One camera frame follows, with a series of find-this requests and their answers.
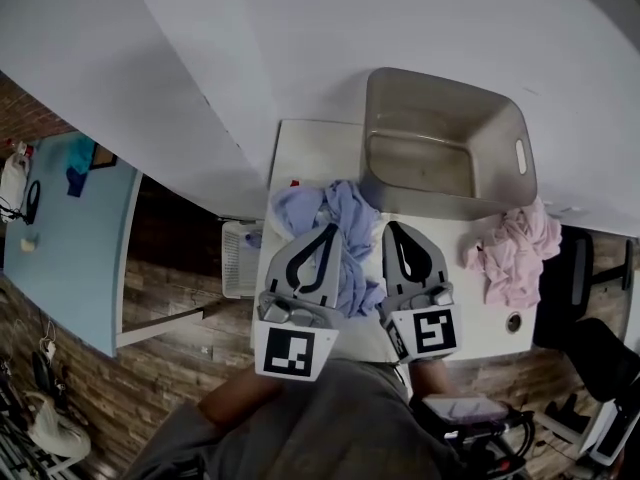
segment gray shirt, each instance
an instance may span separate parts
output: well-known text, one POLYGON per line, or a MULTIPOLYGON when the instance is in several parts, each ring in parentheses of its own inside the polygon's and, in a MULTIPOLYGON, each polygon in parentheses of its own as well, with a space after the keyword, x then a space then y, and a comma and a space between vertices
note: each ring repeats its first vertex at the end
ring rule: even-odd
POLYGON ((223 435, 185 404, 163 423, 125 478, 450 479, 455 453, 423 430, 387 366, 327 362, 314 383, 281 395, 223 435))

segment plastic basket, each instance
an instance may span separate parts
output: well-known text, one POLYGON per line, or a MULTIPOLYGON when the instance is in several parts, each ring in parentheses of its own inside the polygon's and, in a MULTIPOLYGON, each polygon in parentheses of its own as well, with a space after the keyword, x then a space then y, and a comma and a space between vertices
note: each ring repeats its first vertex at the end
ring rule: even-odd
POLYGON ((263 223, 222 225, 222 295, 228 299, 253 297, 260 249, 249 245, 248 233, 261 231, 263 223))

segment blue table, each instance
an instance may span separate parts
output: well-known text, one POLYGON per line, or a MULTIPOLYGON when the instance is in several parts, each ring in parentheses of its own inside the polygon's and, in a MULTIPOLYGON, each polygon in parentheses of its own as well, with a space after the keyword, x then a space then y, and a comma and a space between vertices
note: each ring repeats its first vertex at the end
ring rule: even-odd
POLYGON ((116 347, 177 325, 202 319, 202 311, 122 328, 122 294, 129 232, 142 173, 118 159, 115 166, 89 171, 80 197, 67 195, 69 147, 80 133, 41 141, 33 157, 27 191, 40 180, 34 223, 7 225, 5 275, 56 323, 115 356, 116 347), (34 241, 33 252, 21 249, 34 241))

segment pink garment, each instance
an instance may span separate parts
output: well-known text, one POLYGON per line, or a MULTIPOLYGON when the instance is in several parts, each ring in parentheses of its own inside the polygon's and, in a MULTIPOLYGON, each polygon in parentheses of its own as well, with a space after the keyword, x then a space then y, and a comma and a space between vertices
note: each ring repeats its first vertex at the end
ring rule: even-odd
POLYGON ((560 253, 560 240, 560 222, 537 197, 531 206, 507 212, 499 227, 464 251, 464 266, 487 276, 486 304, 527 309, 540 302, 542 260, 560 253))

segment white wall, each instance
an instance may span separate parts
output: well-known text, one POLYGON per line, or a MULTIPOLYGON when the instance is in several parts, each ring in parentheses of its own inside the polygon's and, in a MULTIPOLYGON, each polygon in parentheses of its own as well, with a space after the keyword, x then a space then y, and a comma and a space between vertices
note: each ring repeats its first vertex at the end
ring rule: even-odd
POLYGON ((144 0, 202 93, 268 180, 278 128, 243 0, 144 0))
POLYGON ((191 201, 219 214, 264 215, 263 177, 143 0, 0 0, 0 69, 191 201))
POLYGON ((522 109, 552 209, 640 234, 640 55, 605 14, 640 30, 633 0, 245 2, 279 117, 362 122, 380 66, 490 89, 522 109))

